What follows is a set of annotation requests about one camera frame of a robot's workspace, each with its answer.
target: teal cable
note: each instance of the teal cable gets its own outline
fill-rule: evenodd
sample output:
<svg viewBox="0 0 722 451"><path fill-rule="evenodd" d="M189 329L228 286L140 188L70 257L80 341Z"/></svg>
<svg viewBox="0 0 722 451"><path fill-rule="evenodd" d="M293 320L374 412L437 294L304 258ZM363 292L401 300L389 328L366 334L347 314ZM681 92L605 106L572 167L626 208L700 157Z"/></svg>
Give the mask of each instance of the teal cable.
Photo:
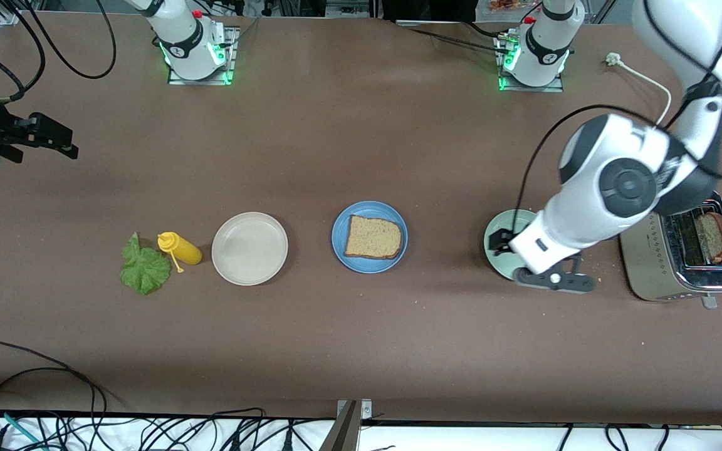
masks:
<svg viewBox="0 0 722 451"><path fill-rule="evenodd" d="M26 430L25 428L23 428L22 425L20 425L16 420L14 420L14 419L13 419L11 416L9 416L7 413L5 413L4 417L5 417L5 420L6 420L11 426L13 426L14 428L16 428L17 431L19 431L20 433L24 434L24 436L25 436L26 438L32 440L32 442L35 443L35 445L37 445L38 443L40 443L40 440L38 440L37 437L35 437L34 435L30 434L28 430ZM46 448L46 446L42 446L41 448L42 448L44 451L49 451L49 448Z"/></svg>

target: toaster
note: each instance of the toaster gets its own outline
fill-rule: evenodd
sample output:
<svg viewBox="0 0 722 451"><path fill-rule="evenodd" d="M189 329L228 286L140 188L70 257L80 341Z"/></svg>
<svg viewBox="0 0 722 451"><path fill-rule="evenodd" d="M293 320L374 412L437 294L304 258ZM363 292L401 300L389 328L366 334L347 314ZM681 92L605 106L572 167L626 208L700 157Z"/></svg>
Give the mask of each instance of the toaster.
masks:
<svg viewBox="0 0 722 451"><path fill-rule="evenodd" d="M696 233L696 218L708 212L722 215L722 199L713 192L699 207L682 214L652 213L620 234L620 246L631 289L654 302L701 299L705 308L717 308L722 293L722 261L704 256Z"/></svg>

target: white cable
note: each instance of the white cable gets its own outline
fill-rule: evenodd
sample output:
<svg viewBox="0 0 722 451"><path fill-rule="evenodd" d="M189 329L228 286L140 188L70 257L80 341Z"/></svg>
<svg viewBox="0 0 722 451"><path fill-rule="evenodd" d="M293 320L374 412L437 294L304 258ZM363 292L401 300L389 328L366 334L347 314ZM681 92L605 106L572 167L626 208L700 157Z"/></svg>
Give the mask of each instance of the white cable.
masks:
<svg viewBox="0 0 722 451"><path fill-rule="evenodd" d="M610 54L608 54L605 62L607 62L607 66L619 66L619 68L623 68L629 71L630 73L638 76L639 78L647 81L648 83L653 83L653 85L658 86L659 89L661 89L662 91L664 91L665 94L667 94L667 105L665 105L664 111L662 111L662 115L660 115L659 120L656 121L656 125L662 123L662 119L664 119L664 117L667 115L667 112L670 110L670 104L673 101L673 95L670 94L670 89L665 88L665 86L662 86L662 83L651 79L651 77L640 74L638 71L634 71L634 69L625 65L625 63L620 60L620 54L618 53L611 52Z"/></svg>

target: brown table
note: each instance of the brown table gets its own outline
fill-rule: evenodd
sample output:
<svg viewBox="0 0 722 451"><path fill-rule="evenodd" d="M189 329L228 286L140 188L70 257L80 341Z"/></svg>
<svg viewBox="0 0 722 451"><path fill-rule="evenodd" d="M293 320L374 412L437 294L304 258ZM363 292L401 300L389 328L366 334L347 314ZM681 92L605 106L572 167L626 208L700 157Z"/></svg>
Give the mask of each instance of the brown table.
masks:
<svg viewBox="0 0 722 451"><path fill-rule="evenodd" d="M43 17L80 68L107 65L101 17ZM680 95L627 26L584 26L564 94L536 95L498 91L488 54L371 19L265 18L241 42L233 86L168 86L146 20L112 21L111 75L84 80L49 55L9 107L71 127L80 159L29 150L0 170L0 340L71 363L126 412L330 416L337 398L364 397L384 419L722 423L722 295L717 311L641 302L616 242L585 251L584 271L601 280L585 296L519 288L482 251L558 118L590 103L664 106L606 68L607 52ZM434 29L485 43L464 26ZM23 28L2 31L0 59L31 77ZM0 74L0 93L11 89ZM579 123L548 143L526 207L558 190ZM333 220L358 200L389 203L409 225L391 271L356 274L333 255ZM268 283L231 285L208 262L146 298L118 279L133 231L171 229L209 249L246 211L289 236ZM36 364L0 349L0 379ZM8 396L0 408L88 408L86 389L57 375Z"/></svg>

